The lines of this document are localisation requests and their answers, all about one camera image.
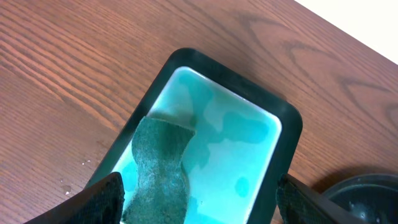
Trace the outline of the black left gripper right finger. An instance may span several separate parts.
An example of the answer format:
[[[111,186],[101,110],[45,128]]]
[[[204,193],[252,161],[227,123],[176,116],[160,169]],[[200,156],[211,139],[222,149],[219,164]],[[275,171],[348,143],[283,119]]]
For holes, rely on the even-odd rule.
[[[279,179],[276,200],[285,224],[366,224],[289,174]]]

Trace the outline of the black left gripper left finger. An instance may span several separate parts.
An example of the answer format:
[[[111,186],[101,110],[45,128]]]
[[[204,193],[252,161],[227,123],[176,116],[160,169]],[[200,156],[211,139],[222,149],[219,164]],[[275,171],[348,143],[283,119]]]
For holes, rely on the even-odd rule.
[[[26,224],[119,224],[123,203],[122,176],[112,172]]]

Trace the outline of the yellow green sponge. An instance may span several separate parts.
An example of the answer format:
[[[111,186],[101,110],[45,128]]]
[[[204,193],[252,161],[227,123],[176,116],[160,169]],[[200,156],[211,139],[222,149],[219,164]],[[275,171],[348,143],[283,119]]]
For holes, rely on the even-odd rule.
[[[124,223],[183,223],[189,181],[182,157],[195,132],[167,121],[144,117],[131,142],[137,185],[123,212]]]

